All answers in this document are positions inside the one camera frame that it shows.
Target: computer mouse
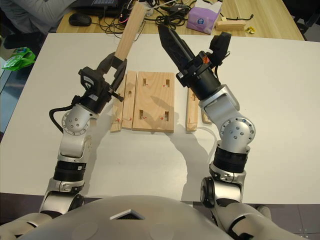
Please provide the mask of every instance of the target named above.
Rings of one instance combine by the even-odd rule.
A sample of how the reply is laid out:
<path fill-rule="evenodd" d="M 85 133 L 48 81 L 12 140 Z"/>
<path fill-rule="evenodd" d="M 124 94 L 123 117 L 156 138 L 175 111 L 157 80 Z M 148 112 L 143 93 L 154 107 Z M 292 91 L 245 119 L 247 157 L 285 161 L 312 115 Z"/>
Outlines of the computer mouse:
<path fill-rule="evenodd" d="M 69 24 L 72 26 L 87 27 L 91 22 L 91 17 L 82 13 L 74 13 L 69 17 Z"/>

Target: yellow object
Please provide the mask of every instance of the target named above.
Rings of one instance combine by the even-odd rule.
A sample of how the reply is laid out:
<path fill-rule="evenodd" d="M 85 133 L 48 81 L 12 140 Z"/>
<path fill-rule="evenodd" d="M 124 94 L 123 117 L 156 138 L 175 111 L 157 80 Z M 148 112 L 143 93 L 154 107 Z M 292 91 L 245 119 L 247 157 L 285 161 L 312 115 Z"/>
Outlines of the yellow object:
<path fill-rule="evenodd" d="M 254 34 L 256 32 L 256 30 L 250 26 L 248 27 L 246 30 L 244 30 L 247 34 Z"/>

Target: black electronic device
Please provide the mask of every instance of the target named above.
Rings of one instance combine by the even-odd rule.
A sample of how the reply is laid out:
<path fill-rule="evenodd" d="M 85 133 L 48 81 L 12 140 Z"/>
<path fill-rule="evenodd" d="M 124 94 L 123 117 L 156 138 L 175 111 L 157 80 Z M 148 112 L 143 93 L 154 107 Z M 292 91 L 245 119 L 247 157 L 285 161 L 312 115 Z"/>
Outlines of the black electronic device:
<path fill-rule="evenodd" d="M 69 17 L 69 24 L 78 27 L 87 27 L 92 23 L 91 17 L 82 13 L 74 13 Z"/>
<path fill-rule="evenodd" d="M 76 0 L 70 7 L 71 8 L 116 8 L 118 6 L 118 0 Z"/>

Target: white table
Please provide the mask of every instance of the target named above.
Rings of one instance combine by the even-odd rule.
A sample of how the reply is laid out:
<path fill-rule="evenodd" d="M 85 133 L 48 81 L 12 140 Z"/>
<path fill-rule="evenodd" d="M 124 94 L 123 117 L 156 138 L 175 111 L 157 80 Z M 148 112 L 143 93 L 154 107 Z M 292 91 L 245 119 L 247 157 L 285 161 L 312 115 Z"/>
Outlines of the white table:
<path fill-rule="evenodd" d="M 197 54 L 212 36 L 183 35 Z M 53 176 L 61 133 L 48 112 L 84 92 L 79 69 L 96 68 L 119 40 L 102 33 L 50 34 L 29 76 L 0 145 L 0 192 L 43 195 Z M 232 37 L 219 79 L 252 120 L 256 137 L 245 170 L 243 202 L 320 204 L 320 43 Z M 141 35 L 128 70 L 178 70 L 156 34 Z M 203 125 L 185 133 L 187 89 L 175 82 L 173 134 L 122 130 L 110 133 L 112 103 L 98 120 L 83 194 L 105 197 L 158 195 L 199 201 L 209 176 L 218 131 Z"/>

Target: wooden board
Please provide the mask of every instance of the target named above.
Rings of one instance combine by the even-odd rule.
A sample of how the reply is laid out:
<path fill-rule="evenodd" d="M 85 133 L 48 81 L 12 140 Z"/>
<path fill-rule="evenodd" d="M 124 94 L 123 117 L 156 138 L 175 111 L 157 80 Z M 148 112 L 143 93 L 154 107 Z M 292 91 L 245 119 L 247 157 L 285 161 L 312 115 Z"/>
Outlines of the wooden board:
<path fill-rule="evenodd" d="M 122 97 L 125 95 L 126 78 L 127 77 L 124 76 L 120 86 L 117 89 L 117 93 Z M 119 132 L 121 130 L 123 108 L 124 102 L 114 98 L 112 106 L 112 122 L 110 128 L 111 133 Z"/>
<path fill-rule="evenodd" d="M 173 133 L 174 105 L 173 72 L 139 72 L 132 129 Z"/>
<path fill-rule="evenodd" d="M 194 132 L 198 126 L 198 107 L 199 99 L 196 97 L 191 88 L 188 88 L 186 101 L 186 118 L 185 129 L 187 132 Z"/>
<path fill-rule="evenodd" d="M 122 114 L 122 127 L 124 129 L 132 129 L 135 109 L 136 83 L 137 72 L 128 71 L 126 75 Z"/>
<path fill-rule="evenodd" d="M 227 30 L 244 30 L 246 21 L 244 20 L 228 20 L 228 21 L 217 21 L 215 29 L 219 31 Z"/>
<path fill-rule="evenodd" d="M 201 118 L 204 124 L 212 124 L 212 121 L 208 118 L 207 114 L 203 110 L 201 110 Z"/>
<path fill-rule="evenodd" d="M 123 31 L 121 41 L 114 54 L 114 56 L 116 56 L 118 59 L 123 61 L 127 58 L 145 15 L 146 9 L 144 5 L 136 2 Z"/>

